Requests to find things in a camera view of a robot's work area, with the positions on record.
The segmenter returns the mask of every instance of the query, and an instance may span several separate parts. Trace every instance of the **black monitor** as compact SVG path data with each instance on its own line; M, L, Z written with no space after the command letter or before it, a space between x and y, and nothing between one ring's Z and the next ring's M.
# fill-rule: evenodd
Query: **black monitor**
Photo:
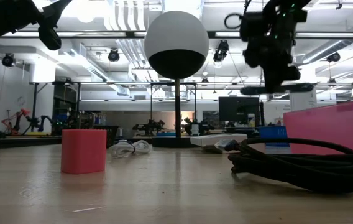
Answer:
M260 125L258 97L219 97L219 120L247 124L248 114L255 114L255 125Z

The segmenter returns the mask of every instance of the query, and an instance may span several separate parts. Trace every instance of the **fluorescent light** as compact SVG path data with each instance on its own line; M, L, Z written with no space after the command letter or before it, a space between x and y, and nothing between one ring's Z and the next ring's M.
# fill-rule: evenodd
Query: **fluorescent light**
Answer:
M61 38L73 38L73 37L103 37L104 39L106 37L126 37L127 34L125 32L57 32L58 36ZM144 37L145 32L136 32L135 36L137 37ZM31 32L31 31L20 31L16 33L7 33L4 34L3 37L30 37L30 38L36 38L39 37L38 32Z
M16 32L4 34L3 37L39 37L38 32Z
M216 32L216 37L240 37L239 32Z
M102 82L102 83L97 83L97 82L86 82L86 83L81 83L82 85L107 85L107 83Z
M96 102L96 101L105 101L105 100L80 100L80 101L87 101L87 102L92 101L92 102Z
M149 82L109 82L108 84L116 85L150 85Z
M297 32L296 37L305 38L305 37L316 37L316 38L353 38L353 33L344 33L344 32Z
M146 36L146 32L135 32L135 36L136 37L145 37Z

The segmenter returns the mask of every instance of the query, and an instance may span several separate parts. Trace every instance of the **white sphere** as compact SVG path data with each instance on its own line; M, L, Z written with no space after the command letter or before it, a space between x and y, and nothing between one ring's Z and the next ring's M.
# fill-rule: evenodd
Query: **white sphere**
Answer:
M149 64L166 78L187 78L206 61L208 34L201 21L182 11L158 16L145 36Z

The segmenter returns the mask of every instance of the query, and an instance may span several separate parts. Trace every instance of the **coiled cable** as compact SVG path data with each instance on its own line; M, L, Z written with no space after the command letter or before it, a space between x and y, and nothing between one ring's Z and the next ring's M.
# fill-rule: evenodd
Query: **coiled cable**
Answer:
M321 146L344 154L264 154L249 146L271 142ZM353 150L348 147L330 142L288 138L246 139L238 148L241 153L228 157L234 166L231 169L233 173L248 172L319 193L353 192Z
M128 142L119 142L110 147L111 154L114 158L127 157L133 153L146 154L152 150L152 145L146 141L140 140L133 144Z

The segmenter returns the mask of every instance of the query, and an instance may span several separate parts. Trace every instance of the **black spotlight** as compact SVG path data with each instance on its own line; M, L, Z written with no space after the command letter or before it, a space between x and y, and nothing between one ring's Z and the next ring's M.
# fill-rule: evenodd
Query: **black spotlight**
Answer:
M221 40L214 54L214 62L222 62L226 58L228 51L229 44L227 40Z
M326 57L328 62L338 62L341 59L341 56L338 52L333 53L332 55Z
M111 62L118 62L120 60L119 49L116 49L116 48L111 49L108 59Z
M201 80L201 82L209 83L208 78L203 78L203 79Z
M6 53L5 57L2 59L2 65L6 67L13 67L16 64L14 54Z

